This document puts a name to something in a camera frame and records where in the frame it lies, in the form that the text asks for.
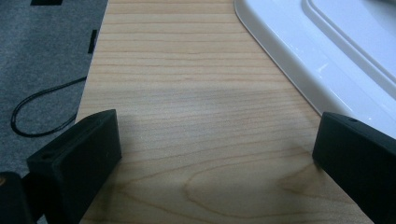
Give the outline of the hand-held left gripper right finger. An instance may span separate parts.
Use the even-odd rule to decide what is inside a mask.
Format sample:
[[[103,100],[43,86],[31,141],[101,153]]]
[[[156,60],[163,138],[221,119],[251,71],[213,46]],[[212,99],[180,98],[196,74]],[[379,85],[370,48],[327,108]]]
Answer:
[[[396,224],[396,139],[357,119],[325,112],[313,160],[374,224]]]

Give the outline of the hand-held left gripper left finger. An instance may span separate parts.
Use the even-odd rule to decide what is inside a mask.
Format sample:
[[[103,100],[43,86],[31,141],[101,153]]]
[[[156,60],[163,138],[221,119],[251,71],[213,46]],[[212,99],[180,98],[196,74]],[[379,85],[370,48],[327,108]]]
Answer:
[[[82,119],[27,159],[35,215],[49,224],[78,224],[120,159],[116,111]]]

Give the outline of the black tape strip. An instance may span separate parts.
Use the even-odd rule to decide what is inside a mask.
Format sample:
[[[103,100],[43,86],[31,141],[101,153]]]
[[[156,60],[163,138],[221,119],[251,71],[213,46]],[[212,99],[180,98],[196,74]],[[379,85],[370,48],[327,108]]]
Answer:
[[[95,43],[96,43],[96,38],[97,38],[97,33],[98,31],[93,29],[90,37],[90,43],[89,43],[89,48],[88,48],[88,53],[93,54],[94,48],[95,48]]]

